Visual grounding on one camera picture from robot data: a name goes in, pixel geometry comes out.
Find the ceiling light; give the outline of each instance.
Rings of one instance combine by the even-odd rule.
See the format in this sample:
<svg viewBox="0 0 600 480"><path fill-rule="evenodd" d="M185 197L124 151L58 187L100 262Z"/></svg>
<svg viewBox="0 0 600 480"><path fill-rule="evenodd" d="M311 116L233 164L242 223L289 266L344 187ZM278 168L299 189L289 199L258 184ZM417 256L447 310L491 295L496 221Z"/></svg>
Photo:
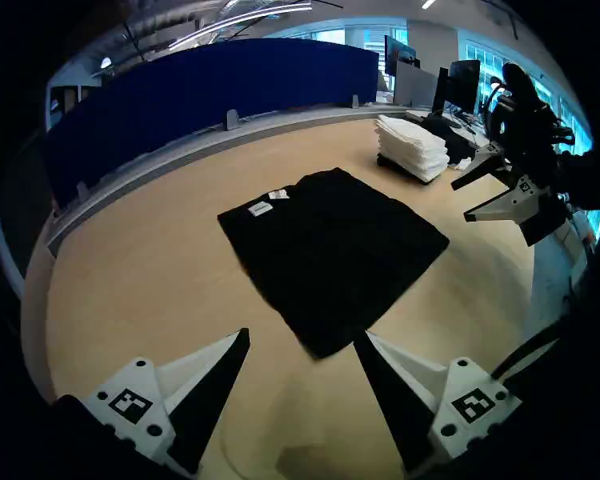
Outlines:
<svg viewBox="0 0 600 480"><path fill-rule="evenodd" d="M187 36L176 40L175 42L169 45L169 50L174 50L184 45L185 43L192 42L196 38L200 38L203 35L210 34L211 32L215 32L217 30L226 28L231 25L235 25L236 23L244 22L246 20L253 20L254 18L266 17L268 15L273 14L285 14L288 12L301 12L307 10L311 10L311 2L295 3L286 6L273 6L271 8L264 8L262 10L256 10L246 14L237 15L235 17L228 18L227 20L222 20L212 25L205 26L204 28L195 31L192 34L188 34Z"/></svg>

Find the ceiling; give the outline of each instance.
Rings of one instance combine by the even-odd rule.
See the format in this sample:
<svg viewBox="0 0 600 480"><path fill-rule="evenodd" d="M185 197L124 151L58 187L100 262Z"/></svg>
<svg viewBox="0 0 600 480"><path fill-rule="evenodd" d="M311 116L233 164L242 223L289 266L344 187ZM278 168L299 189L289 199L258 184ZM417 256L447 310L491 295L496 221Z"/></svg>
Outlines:
<svg viewBox="0 0 600 480"><path fill-rule="evenodd" d="M294 0L121 0L126 21L93 40L81 53L82 63L93 74L120 73L140 62L168 54L168 45L219 20L253 10L293 3ZM189 48L218 42L235 35L247 22L209 34ZM102 70L108 57L111 66Z"/></svg>

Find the white wall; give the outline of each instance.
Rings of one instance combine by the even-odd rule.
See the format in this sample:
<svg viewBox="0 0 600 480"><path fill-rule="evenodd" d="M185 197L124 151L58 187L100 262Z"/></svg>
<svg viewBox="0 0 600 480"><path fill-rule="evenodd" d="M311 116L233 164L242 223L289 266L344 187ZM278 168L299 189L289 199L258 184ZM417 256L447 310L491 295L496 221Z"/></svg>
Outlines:
<svg viewBox="0 0 600 480"><path fill-rule="evenodd" d="M569 97L576 100L562 69L538 38L517 22L518 40L516 40L509 17L480 0L437 0L427 10L422 9L421 0L338 0L336 3L344 8L314 3L312 11L293 12L279 19L260 22L245 30L243 33L248 36L243 38L264 37L279 30L333 18L387 16L404 18L410 26L415 25L416 21L437 23L474 32L519 52L560 85ZM420 50L415 48L418 56L423 60L424 55L420 55Z"/></svg>
<svg viewBox="0 0 600 480"><path fill-rule="evenodd" d="M49 80L49 86L100 86L100 77L92 78L91 72L80 61L66 63Z"/></svg>
<svg viewBox="0 0 600 480"><path fill-rule="evenodd" d="M430 22L409 22L409 46L415 48L420 68L438 76L440 67L458 60L458 32Z"/></svg>
<svg viewBox="0 0 600 480"><path fill-rule="evenodd" d="M58 70L51 80L46 84L45 93L45 131L49 131L53 125L51 121L51 88L55 86L100 86L100 77L92 78L91 73L79 60L70 61Z"/></svg>

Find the black t-shirt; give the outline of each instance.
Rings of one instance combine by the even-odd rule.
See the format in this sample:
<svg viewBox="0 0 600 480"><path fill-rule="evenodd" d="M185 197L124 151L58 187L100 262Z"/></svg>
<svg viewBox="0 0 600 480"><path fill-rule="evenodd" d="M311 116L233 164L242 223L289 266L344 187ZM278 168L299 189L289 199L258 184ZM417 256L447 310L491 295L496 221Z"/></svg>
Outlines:
<svg viewBox="0 0 600 480"><path fill-rule="evenodd" d="M288 198L264 194L218 220L261 295L319 358L372 326L449 244L339 168L283 189Z"/></svg>

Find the black cable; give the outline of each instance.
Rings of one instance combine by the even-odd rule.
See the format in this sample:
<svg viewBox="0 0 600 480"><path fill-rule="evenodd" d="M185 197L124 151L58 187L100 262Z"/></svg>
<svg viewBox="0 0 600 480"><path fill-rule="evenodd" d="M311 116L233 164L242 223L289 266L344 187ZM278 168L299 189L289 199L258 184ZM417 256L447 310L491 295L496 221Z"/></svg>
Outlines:
<svg viewBox="0 0 600 480"><path fill-rule="evenodd" d="M293 5L295 3L300 3L300 2L305 2L306 0L295 0L295 2L290 3L289 5ZM335 3L331 3L331 2L325 2L324 0L312 0L313 2L317 2L317 3L325 3L327 5L331 5L331 6L335 6L336 8L344 8L343 6L340 5L336 5ZM241 28L240 30L238 30L235 34L231 35L230 37L228 37L227 40L225 40L225 42L228 42L229 40L231 40L232 38L238 36L239 34L241 34L243 31L245 31L248 28L251 28L252 26L254 26L257 23L260 23L262 20L264 20L266 17L260 17L260 18L256 18L255 20L253 20L249 25L245 25L243 28Z"/></svg>
<svg viewBox="0 0 600 480"><path fill-rule="evenodd" d="M560 318L556 323L552 323L544 330L536 333L536 335L524 342L511 355L505 358L491 374L491 377L494 380L500 379L500 377L509 371L515 364L519 363L539 348L548 345L554 340L558 340L561 333L564 331L565 322L566 320L564 318Z"/></svg>
<svg viewBox="0 0 600 480"><path fill-rule="evenodd" d="M498 86L496 86L492 91L491 91L491 95L489 95L489 99L486 101L486 103L484 104L484 106L482 106L482 123L485 124L485 133L486 133L486 137L487 138L491 138L491 134L489 132L489 122L486 118L486 112L489 111L489 105L491 105L491 100L494 99L495 94L500 90L500 89L506 89L506 85L504 83L499 82Z"/></svg>
<svg viewBox="0 0 600 480"><path fill-rule="evenodd" d="M122 22L122 24L125 26L125 30L129 35L129 38L131 39L131 43L134 44L134 47L136 49L136 51L139 53L140 58L142 59L143 62L145 62L145 57L142 54L142 52L140 51L140 47L138 46L138 40L135 39L135 37L132 35L131 30L129 30L129 25L127 25L126 21Z"/></svg>

